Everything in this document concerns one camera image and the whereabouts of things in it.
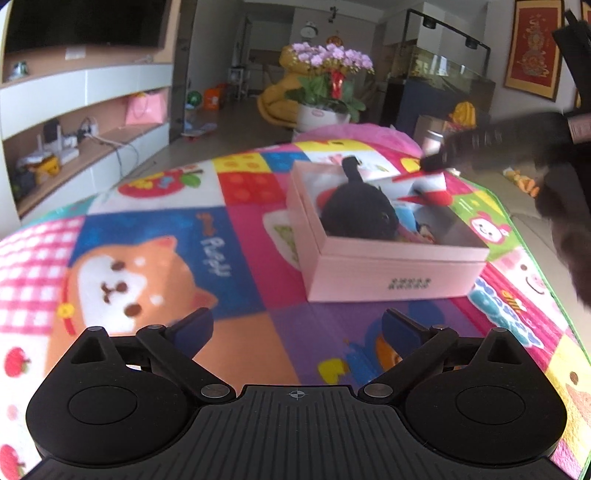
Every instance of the pink gift bag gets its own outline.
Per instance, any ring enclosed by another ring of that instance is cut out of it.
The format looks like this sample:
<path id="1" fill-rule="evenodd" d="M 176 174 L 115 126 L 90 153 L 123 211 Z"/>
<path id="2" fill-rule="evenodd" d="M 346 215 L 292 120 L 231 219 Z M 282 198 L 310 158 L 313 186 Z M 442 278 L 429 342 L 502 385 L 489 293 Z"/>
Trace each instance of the pink gift bag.
<path id="1" fill-rule="evenodd" d="M 143 92 L 129 97 L 125 125 L 163 124 L 166 118 L 165 92 Z"/>

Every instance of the white flower pot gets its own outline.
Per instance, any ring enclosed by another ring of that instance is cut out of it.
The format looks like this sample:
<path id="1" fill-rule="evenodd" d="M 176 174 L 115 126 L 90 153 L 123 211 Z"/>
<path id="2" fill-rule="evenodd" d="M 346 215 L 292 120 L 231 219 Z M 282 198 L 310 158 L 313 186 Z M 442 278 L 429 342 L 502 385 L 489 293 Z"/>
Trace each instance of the white flower pot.
<path id="1" fill-rule="evenodd" d="M 348 124 L 350 120 L 351 116 L 345 113 L 334 113 L 307 105 L 300 105 L 297 114 L 297 130 L 299 132 L 309 132 L 326 125 Z"/>

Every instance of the fish tank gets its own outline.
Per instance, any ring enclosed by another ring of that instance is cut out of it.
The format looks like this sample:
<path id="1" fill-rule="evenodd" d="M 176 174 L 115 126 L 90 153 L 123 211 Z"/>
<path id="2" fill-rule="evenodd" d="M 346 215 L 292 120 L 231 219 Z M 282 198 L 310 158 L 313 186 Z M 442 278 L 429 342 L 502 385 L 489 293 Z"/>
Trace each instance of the fish tank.
<path id="1" fill-rule="evenodd" d="M 440 90 L 451 90 L 468 96 L 475 107 L 488 112 L 491 108 L 495 82 L 445 56 L 416 45 L 398 49 L 391 70 L 391 79 L 419 80 Z"/>

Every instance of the play mat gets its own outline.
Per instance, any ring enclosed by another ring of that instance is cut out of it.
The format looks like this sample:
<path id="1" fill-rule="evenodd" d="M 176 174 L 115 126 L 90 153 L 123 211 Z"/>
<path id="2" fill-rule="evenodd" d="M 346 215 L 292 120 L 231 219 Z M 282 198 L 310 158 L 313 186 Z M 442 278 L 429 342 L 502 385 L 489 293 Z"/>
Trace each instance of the play mat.
<path id="1" fill-rule="evenodd" d="M 490 193 L 445 176 L 452 208 L 491 252 L 467 297 L 306 302 L 285 210 L 289 171 L 295 160 L 350 154 L 378 174 L 418 170 L 399 152 L 352 140 L 277 145 L 135 180 L 0 242 L 0 478 L 16 480 L 38 462 L 28 400 L 86 326 L 129 334 L 199 306 L 212 308 L 216 324 L 196 360 L 237 392 L 244 384 L 358 388 L 400 361 L 381 335 L 387 307 L 462 336 L 505 327 L 567 406 L 553 460 L 578 478 L 591 450 L 591 367 Z"/>

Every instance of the orchid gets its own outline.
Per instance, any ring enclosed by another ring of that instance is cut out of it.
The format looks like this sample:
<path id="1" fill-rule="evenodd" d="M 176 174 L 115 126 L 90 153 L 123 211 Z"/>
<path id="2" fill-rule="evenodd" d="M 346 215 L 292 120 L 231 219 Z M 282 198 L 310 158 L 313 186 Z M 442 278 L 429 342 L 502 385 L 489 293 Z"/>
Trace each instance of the orchid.
<path id="1" fill-rule="evenodd" d="M 369 56 L 333 43 L 325 47 L 294 43 L 291 52 L 293 63 L 308 65 L 309 76 L 301 77 L 302 87 L 288 90 L 285 97 L 302 105 L 349 113 L 353 122 L 359 121 L 359 112 L 365 110 L 365 105 L 353 97 L 353 83 L 345 77 L 363 70 L 373 73 L 374 64 Z"/>

